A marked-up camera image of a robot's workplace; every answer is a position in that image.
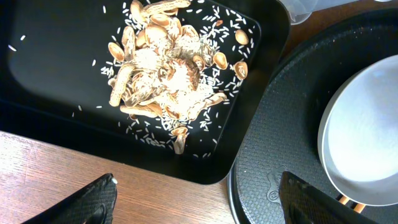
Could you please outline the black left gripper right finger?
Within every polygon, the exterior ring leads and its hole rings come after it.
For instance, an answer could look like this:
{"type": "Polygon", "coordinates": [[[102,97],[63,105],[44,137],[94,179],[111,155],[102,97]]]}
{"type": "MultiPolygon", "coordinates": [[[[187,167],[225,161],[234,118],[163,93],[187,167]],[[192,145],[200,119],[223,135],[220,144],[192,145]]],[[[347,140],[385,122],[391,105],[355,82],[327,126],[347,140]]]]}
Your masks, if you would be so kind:
{"type": "Polygon", "coordinates": [[[288,171],[282,173],[279,198],[286,223],[376,224],[288,171]]]}

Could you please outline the wooden chopstick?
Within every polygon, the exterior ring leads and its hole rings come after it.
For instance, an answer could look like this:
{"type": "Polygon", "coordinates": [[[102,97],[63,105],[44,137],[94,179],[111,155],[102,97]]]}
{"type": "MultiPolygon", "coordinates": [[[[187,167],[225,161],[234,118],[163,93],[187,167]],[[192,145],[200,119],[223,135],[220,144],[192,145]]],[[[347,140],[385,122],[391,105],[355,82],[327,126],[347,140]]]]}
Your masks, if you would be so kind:
{"type": "Polygon", "coordinates": [[[361,213],[363,210],[364,210],[364,208],[365,208],[366,206],[364,205],[364,204],[361,204],[361,203],[357,203],[356,205],[355,205],[355,207],[354,207],[354,211],[355,212],[357,212],[357,213],[361,213]]]}
{"type": "Polygon", "coordinates": [[[340,197],[340,199],[338,201],[339,201],[339,203],[346,205],[349,202],[349,198],[343,195],[340,197]]]}

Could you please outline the peanut shells and rice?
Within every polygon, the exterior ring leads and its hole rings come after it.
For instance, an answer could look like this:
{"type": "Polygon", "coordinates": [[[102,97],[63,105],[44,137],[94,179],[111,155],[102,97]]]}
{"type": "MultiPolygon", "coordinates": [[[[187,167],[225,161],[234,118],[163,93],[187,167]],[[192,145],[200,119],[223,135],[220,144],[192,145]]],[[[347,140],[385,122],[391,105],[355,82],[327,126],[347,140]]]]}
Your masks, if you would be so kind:
{"type": "Polygon", "coordinates": [[[230,65],[226,55],[190,24],[182,24],[178,11],[192,1],[129,1],[129,13],[140,25],[128,25],[120,41],[108,43],[117,74],[108,79],[109,104],[133,121],[160,118],[168,123],[177,154],[185,150],[187,123],[202,111],[227,100],[203,76],[207,68],[232,68],[238,80],[248,73],[247,63],[230,65]]]}

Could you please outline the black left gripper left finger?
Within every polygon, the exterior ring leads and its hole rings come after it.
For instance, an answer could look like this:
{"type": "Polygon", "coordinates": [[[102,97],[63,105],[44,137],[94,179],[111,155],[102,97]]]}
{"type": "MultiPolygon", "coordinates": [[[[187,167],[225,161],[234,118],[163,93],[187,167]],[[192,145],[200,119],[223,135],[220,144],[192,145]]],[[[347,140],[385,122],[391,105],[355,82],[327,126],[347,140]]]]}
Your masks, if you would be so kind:
{"type": "Polygon", "coordinates": [[[107,173],[24,224],[112,224],[117,180],[107,173]]]}

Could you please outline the grey round plate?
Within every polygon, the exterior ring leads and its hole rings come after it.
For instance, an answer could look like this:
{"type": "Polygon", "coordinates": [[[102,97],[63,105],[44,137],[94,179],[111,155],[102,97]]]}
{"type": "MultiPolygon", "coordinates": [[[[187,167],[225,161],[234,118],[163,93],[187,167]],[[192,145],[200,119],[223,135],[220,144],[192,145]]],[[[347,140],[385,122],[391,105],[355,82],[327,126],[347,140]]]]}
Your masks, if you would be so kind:
{"type": "Polygon", "coordinates": [[[317,148],[339,193],[368,206],[397,204],[397,56],[341,84],[323,112],[317,148]]]}

